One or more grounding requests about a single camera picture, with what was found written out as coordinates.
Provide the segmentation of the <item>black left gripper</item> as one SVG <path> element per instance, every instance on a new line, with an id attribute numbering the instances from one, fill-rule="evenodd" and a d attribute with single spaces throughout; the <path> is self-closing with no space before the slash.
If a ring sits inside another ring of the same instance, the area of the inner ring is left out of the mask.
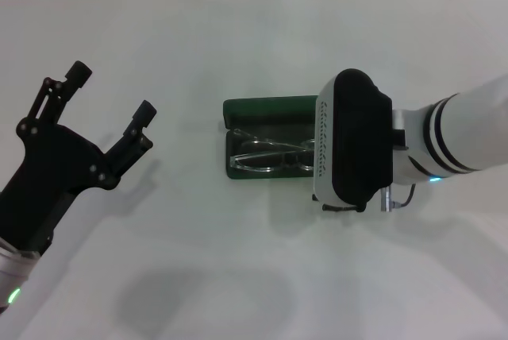
<path id="1" fill-rule="evenodd" d="M 1 191 L 1 239 L 22 252 L 43 253 L 54 229 L 77 196 L 89 188 L 114 189 L 153 143 L 143 134 L 156 116 L 144 100 L 122 137 L 107 152 L 56 124 L 65 106 L 91 77 L 75 61 L 64 81 L 45 78 L 17 134 L 25 155 Z"/>

